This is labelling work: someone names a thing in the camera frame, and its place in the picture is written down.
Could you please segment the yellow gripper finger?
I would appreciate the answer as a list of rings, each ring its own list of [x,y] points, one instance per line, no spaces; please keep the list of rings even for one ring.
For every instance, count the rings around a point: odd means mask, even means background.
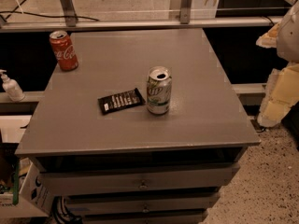
[[[274,127],[299,102],[299,63],[288,63],[282,70],[273,69],[265,86],[257,121]]]
[[[275,48],[277,46],[279,26],[280,23],[275,24],[270,30],[260,36],[256,41],[256,45],[266,49]]]

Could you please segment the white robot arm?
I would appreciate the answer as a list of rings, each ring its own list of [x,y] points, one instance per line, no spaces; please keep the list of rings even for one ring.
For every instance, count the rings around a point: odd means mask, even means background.
[[[261,126],[274,127],[299,102],[299,1],[282,21],[256,41],[263,48],[276,48],[279,58],[288,62],[282,70],[273,69],[265,86],[257,121]]]

